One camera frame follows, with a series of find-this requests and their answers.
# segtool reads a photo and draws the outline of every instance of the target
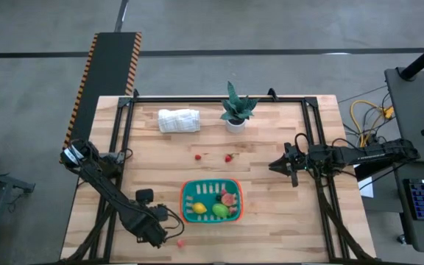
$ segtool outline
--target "butcher block tabletop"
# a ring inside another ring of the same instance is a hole
[[[315,96],[327,144],[345,138],[336,97]],[[99,97],[90,140],[100,152],[107,152],[113,131],[118,96]],[[110,257],[112,263],[283,263],[325,262],[325,248],[314,181],[307,172],[299,172],[299,185],[293,188],[283,174],[268,170],[268,164],[284,152],[284,143],[294,144],[294,136],[305,133],[300,103],[259,102],[246,129],[229,133],[222,104],[214,103],[135,103],[128,147],[133,154],[126,161],[122,192],[135,198],[138,189],[152,188],[155,201],[179,214],[180,190],[188,180],[233,178],[241,183],[244,197],[243,216],[237,222],[220,224],[185,223],[181,236],[168,240],[160,249],[137,244],[117,220]],[[200,131],[161,133],[158,128],[160,109],[194,109],[200,111]],[[126,119],[124,111],[119,139]],[[313,132],[317,129],[310,113]],[[299,146],[307,149],[304,138]],[[225,163],[225,155],[233,160]],[[370,255],[375,256],[367,218],[355,177],[335,177],[336,190],[344,225]],[[69,257],[94,225],[99,194],[87,183],[76,192],[61,258]],[[162,223],[175,226],[171,219]],[[338,238],[332,229],[333,244],[339,254]],[[99,252],[104,249],[103,233]],[[177,240],[184,247],[177,246]]]

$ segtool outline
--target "teal basket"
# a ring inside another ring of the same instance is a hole
[[[212,206],[219,203],[216,200],[217,195],[220,195],[222,189],[225,189],[229,194],[236,194],[237,211],[227,218],[220,218],[213,214]],[[192,180],[184,183],[181,191],[181,214],[184,220],[191,223],[220,223],[236,221],[243,214],[243,195],[240,183],[231,179],[212,179],[212,180]],[[202,214],[197,214],[192,211],[192,205],[196,202],[201,202],[207,211]]]

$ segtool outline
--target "rolled towel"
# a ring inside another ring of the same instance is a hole
[[[162,133],[193,133],[200,130],[198,110],[160,110],[158,125]]]

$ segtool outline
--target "concrete floor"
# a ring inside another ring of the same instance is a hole
[[[120,0],[1,0],[0,52],[87,51],[94,33],[113,31],[119,6]],[[122,30],[142,31],[144,51],[424,47],[424,0],[131,0]],[[417,56],[141,58],[135,86],[143,95],[217,94],[230,80],[240,93],[332,93],[342,101],[343,121],[353,126],[350,103],[380,102],[386,88],[358,95],[383,86],[384,69]],[[37,183],[34,194],[4,216],[2,265],[59,257],[76,178],[58,155],[84,64],[85,58],[0,59],[0,172]],[[379,133],[397,138],[396,123]],[[379,258],[424,264],[424,253],[395,241],[397,215],[367,216]]]

